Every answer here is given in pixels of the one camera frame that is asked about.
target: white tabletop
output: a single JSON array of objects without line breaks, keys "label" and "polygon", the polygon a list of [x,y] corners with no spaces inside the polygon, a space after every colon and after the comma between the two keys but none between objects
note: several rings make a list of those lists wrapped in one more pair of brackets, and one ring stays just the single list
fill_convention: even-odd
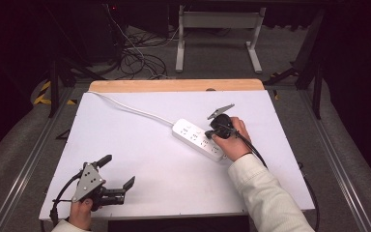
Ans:
[{"label": "white tabletop", "polygon": [[[234,103],[226,113],[242,118],[254,146],[303,210],[314,209],[297,161],[279,123],[267,91],[153,92],[105,94],[116,101],[154,113],[173,123],[184,118],[209,130],[217,108]],[[111,154],[100,169],[108,189],[120,189],[132,176],[134,186],[124,205],[106,206],[94,218],[170,218],[246,214],[227,169],[231,161],[214,162],[171,133],[161,121],[144,117],[92,93],[84,94],[68,143],[44,200],[40,219],[49,219],[52,200],[82,167]],[[62,199],[71,199],[72,184]],[[70,204],[58,205],[59,217]]]}]

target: human hand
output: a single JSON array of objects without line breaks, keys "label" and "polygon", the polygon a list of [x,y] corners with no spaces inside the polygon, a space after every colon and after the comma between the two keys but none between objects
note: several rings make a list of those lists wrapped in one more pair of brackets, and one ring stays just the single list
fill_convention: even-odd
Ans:
[{"label": "human hand", "polygon": [[[231,117],[231,123],[243,137],[251,141],[243,120],[240,120],[238,117]],[[251,150],[243,143],[240,138],[237,138],[233,135],[231,135],[227,139],[223,139],[214,134],[213,141],[222,149],[222,151],[231,161],[235,161],[243,155],[251,152]]]},{"label": "human hand", "polygon": [[83,202],[72,202],[69,223],[82,230],[90,230],[92,206],[93,201],[90,198],[85,199]]}]

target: metal frame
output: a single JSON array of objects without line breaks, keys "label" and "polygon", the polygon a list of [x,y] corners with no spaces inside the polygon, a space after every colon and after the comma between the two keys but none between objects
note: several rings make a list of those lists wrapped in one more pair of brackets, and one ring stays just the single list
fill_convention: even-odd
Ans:
[{"label": "metal frame", "polygon": [[256,73],[262,73],[262,68],[255,51],[261,25],[264,20],[266,8],[259,13],[213,13],[213,12],[184,12],[184,6],[179,10],[179,44],[177,46],[176,72],[181,73],[184,68],[185,28],[254,28],[250,42],[246,48]]}]

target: electrical outlet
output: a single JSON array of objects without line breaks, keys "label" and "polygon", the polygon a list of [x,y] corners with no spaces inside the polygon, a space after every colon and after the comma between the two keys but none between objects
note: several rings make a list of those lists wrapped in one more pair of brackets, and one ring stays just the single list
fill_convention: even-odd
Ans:
[{"label": "electrical outlet", "polygon": [[211,160],[220,161],[226,158],[221,148],[205,135],[204,130],[185,119],[180,119],[174,124],[173,136]]}]

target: white sleeve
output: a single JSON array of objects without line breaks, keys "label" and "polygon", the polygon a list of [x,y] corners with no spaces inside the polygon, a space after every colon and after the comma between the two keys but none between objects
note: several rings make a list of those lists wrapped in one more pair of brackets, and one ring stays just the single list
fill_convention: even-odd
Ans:
[{"label": "white sleeve", "polygon": [[79,229],[67,221],[61,220],[52,230],[52,232],[88,232],[88,230]]},{"label": "white sleeve", "polygon": [[258,231],[313,231],[291,195],[256,157],[237,159],[228,174]]}]

